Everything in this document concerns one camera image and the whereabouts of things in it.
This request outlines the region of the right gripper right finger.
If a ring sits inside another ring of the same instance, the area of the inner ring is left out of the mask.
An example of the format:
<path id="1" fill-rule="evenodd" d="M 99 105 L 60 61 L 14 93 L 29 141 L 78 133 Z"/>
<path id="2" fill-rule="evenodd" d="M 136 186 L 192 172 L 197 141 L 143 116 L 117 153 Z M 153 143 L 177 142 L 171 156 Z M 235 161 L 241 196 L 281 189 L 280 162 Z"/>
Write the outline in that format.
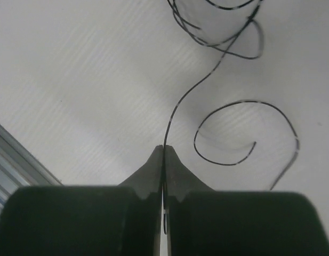
<path id="1" fill-rule="evenodd" d="M 166 146 L 169 255 L 329 255 L 315 207 L 286 192 L 215 191 Z"/>

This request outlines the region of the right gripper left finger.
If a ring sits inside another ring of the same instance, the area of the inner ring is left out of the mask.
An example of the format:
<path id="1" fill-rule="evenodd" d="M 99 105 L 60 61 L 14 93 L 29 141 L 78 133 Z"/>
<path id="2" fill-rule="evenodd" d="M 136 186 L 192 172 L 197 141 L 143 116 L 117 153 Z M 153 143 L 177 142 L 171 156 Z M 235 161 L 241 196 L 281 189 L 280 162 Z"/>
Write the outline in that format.
<path id="1" fill-rule="evenodd" d="M 159 255 L 162 146 L 116 186 L 29 186 L 0 213 L 0 255 Z"/>

